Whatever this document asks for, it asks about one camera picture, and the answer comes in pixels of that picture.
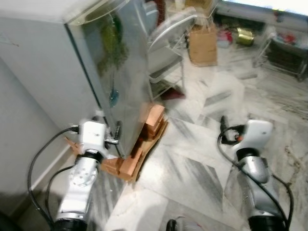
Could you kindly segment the blue fridge sticker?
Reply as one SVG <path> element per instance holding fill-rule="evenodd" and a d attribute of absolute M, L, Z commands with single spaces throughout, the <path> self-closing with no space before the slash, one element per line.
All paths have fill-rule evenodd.
<path fill-rule="evenodd" d="M 117 104 L 117 101 L 119 101 L 119 91 L 114 88 L 109 94 L 110 108 L 114 108 L 114 106 Z"/>

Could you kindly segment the silver fridge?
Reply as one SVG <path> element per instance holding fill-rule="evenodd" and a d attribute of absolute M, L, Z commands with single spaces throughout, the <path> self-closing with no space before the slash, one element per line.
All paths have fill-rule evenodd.
<path fill-rule="evenodd" d="M 0 59 L 61 128 L 103 111 L 125 158 L 152 103 L 145 0 L 0 0 Z M 109 94 L 119 91 L 110 108 Z"/>

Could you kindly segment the red clay brick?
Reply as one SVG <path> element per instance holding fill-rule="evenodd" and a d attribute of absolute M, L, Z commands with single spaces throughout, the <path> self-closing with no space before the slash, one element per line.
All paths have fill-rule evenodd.
<path fill-rule="evenodd" d="M 127 182 L 136 182 L 146 155 L 143 148 L 137 148 L 134 154 L 125 160 L 122 158 L 103 160 L 101 168 L 117 178 Z"/>
<path fill-rule="evenodd" d="M 79 143 L 75 143 L 74 141 L 71 141 L 70 139 L 68 139 L 68 137 L 64 137 L 64 140 L 70 146 L 71 152 L 74 156 L 82 155 L 81 145 Z"/>
<path fill-rule="evenodd" d="M 142 138 L 143 140 L 152 140 L 161 128 L 164 116 L 165 107 L 163 105 L 152 105 L 141 130 L 140 138 Z"/>

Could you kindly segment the brown paper bag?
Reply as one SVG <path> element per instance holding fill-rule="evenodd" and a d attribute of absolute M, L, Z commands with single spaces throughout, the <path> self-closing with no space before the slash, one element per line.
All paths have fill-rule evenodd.
<path fill-rule="evenodd" d="M 189 58 L 195 66 L 218 64 L 217 29 L 214 25 L 194 25 L 189 33 Z"/>

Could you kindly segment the golden metal pot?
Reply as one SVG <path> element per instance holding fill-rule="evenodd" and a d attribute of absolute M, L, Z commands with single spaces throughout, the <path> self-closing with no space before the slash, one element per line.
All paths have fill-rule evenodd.
<path fill-rule="evenodd" d="M 248 28 L 236 28 L 237 39 L 236 43 L 242 46 L 253 46 L 255 43 L 255 34 Z"/>

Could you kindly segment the grey robot leg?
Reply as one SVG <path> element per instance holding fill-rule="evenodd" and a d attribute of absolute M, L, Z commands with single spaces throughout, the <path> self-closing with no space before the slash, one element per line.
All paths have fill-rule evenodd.
<path fill-rule="evenodd" d="M 195 231 L 196 228 L 198 226 L 187 217 L 170 218 L 165 225 L 165 231 Z"/>

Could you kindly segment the blue plastic container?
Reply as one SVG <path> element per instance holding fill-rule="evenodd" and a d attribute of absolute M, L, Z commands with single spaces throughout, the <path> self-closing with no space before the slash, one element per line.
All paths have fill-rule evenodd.
<path fill-rule="evenodd" d="M 143 4 L 145 11 L 145 22 L 149 27 L 156 26 L 158 20 L 157 4 L 154 1 L 148 1 Z"/>

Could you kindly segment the grey metal frame chair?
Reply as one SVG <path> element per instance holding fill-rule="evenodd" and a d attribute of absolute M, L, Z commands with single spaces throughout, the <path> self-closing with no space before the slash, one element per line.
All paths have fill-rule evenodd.
<path fill-rule="evenodd" d="M 183 90 L 184 57 L 187 51 L 187 36 L 197 18 L 198 11 L 187 7 L 161 22 L 148 42 L 148 76 L 151 99 L 164 95 L 168 90 Z"/>

